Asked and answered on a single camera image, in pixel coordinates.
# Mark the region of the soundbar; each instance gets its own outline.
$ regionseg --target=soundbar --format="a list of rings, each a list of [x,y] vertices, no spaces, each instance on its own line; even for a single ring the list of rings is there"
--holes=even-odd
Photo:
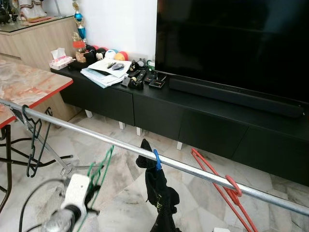
[[[304,115],[305,111],[304,107],[297,101],[282,99],[274,95],[220,85],[190,77],[177,75],[171,76],[169,87],[171,89],[243,105],[253,109],[263,110],[292,118],[301,117]]]

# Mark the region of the marble table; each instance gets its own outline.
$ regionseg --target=marble table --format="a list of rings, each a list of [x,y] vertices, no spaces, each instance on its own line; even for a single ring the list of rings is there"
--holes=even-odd
[[[37,106],[73,83],[69,77],[0,60],[0,98],[30,108]],[[15,119],[0,105],[0,128]]]
[[[26,65],[0,60],[0,99],[14,102],[19,105],[25,104],[30,108],[33,108],[72,83],[73,80],[65,76],[39,70]],[[6,159],[0,158],[0,162],[6,162],[7,164],[7,188],[0,186],[0,190],[5,193],[3,201],[0,204],[0,213],[10,196],[12,189],[12,164],[29,166],[29,163],[12,160],[11,157],[11,152],[13,150],[28,159],[30,158],[27,154],[11,147],[11,144],[13,144],[14,141],[11,141],[11,126],[9,123],[14,119],[15,116],[13,116],[12,112],[7,107],[0,104],[0,141],[5,140],[5,143],[0,144],[0,146],[6,147]],[[19,140],[31,140],[31,138],[23,138]],[[62,161],[61,159],[67,159],[69,157],[70,156],[58,157],[57,161],[59,162]],[[36,160],[36,162],[37,165],[42,165],[40,159]]]

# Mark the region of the white wall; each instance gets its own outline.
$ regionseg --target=white wall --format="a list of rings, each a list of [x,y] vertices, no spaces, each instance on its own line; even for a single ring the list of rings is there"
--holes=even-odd
[[[88,44],[127,51],[134,58],[155,55],[157,0],[78,0]],[[72,0],[58,0],[63,15],[72,15]],[[56,15],[55,2],[44,10]]]

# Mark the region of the blue clothes peg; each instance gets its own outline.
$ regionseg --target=blue clothes peg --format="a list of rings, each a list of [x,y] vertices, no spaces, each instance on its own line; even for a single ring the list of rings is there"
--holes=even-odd
[[[161,161],[160,161],[160,157],[159,157],[159,153],[157,152],[157,150],[155,149],[154,150],[154,154],[155,154],[155,157],[156,157],[156,170],[157,171],[160,171],[162,169],[162,166],[161,166]]]

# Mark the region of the television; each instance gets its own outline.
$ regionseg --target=television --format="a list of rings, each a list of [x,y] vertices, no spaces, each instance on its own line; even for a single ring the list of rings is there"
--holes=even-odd
[[[309,0],[158,0],[155,69],[307,105]]]

